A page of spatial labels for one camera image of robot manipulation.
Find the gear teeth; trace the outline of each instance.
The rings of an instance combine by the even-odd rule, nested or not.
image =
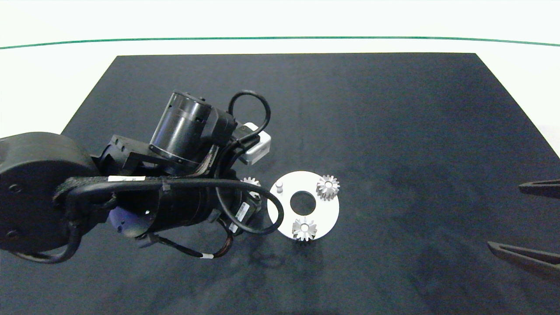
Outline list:
[[[307,222],[305,217],[301,221],[296,219],[292,224],[292,234],[297,241],[309,242],[317,235],[317,225],[313,221]]]
[[[332,200],[340,190],[340,183],[337,178],[329,174],[319,178],[317,182],[317,195],[322,200]]]
[[[249,183],[252,185],[256,185],[260,187],[260,182],[256,179],[256,178],[251,178],[251,177],[243,177],[242,182],[244,183]],[[249,194],[253,197],[253,198],[260,198],[260,195],[256,192],[249,192]]]

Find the center hole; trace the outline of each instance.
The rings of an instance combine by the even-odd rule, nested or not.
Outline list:
[[[290,199],[292,210],[299,215],[309,215],[315,210],[315,197],[305,191],[298,191]]]

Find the connector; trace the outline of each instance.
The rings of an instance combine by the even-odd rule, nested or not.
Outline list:
[[[254,123],[246,123],[243,126],[255,131],[258,126]],[[247,150],[239,159],[246,165],[253,165],[270,152],[271,137],[264,131],[259,132],[259,143]]]

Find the black plastic tool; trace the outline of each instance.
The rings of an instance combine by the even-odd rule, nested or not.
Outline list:
[[[519,185],[519,190],[525,194],[560,199],[560,179],[524,183]],[[488,242],[488,248],[496,257],[560,285],[560,254],[495,242]]]

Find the black cylindrical actuator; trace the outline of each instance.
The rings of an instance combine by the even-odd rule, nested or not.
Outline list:
[[[203,99],[173,91],[150,141],[150,149],[184,170],[196,170],[212,144],[202,139],[212,106]]]

